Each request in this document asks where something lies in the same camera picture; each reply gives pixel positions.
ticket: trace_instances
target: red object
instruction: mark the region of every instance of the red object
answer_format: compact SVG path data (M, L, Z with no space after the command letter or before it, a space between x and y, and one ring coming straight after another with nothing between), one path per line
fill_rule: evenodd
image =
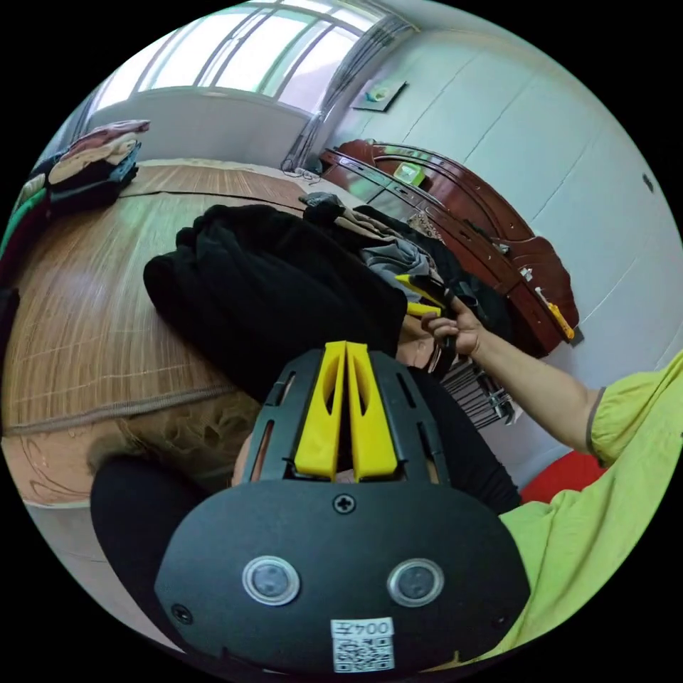
M521 491L524 503L549 503L560 491L583 491L600 479L605 470L587 453L572 451L546 467L536 479Z

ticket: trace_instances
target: floor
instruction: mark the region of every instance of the floor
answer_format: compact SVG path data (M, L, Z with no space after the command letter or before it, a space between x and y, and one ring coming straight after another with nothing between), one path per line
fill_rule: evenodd
M100 607L148 638L178 649L143 614L114 574L95 537L89 508L32 504L26 508L55 555Z

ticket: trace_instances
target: green cloth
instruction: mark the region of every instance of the green cloth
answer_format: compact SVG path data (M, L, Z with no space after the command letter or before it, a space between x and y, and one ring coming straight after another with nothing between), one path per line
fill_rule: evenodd
M14 231L21 225L26 215L30 213L35 207L39 206L41 202L47 199L48 191L43 187L38 190L36 194L27 199L19 208L10 216L9 222L5 229L5 234L2 235L2 242L0 243L0 258L4 256L5 249L7 249L7 243L10 237L14 234Z
M562 491L550 504L526 503L500 517L524 560L531 597L503 641L480 659L553 630L609 581L664 497L678 463L682 426L683 351L663 370L605 389L589 433L607 472L582 492Z

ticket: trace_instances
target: bamboo mat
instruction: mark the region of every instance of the bamboo mat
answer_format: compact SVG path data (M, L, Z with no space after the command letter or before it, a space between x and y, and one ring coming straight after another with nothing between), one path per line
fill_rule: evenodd
M290 197L300 193L288 181L262 176L257 182L251 177L256 175L240 177L259 197L283 197L282 183L295 188ZM271 181L274 189L268 191ZM142 282L147 261L173 250L176 232L216 203L257 201L129 196L107 210L50 226L17 282L21 303L3 375L5 435L65 430L233 390L228 378L161 321Z
M284 178L273 178L240 169L178 164L140 164L135 180L121 193L121 197L156 192L232 196L265 201L280 208L303 208L299 202L299 197L303 194L301 188Z

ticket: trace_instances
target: curtain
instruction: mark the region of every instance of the curtain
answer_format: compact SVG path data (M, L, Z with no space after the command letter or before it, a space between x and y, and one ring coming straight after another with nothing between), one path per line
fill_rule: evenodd
M358 39L334 72L319 111L309 119L281 163L280 168L285 173L296 173L298 168L306 164L317 134L333 106L373 59L387 51L399 37L407 33L415 33L414 27L400 17L389 15Z

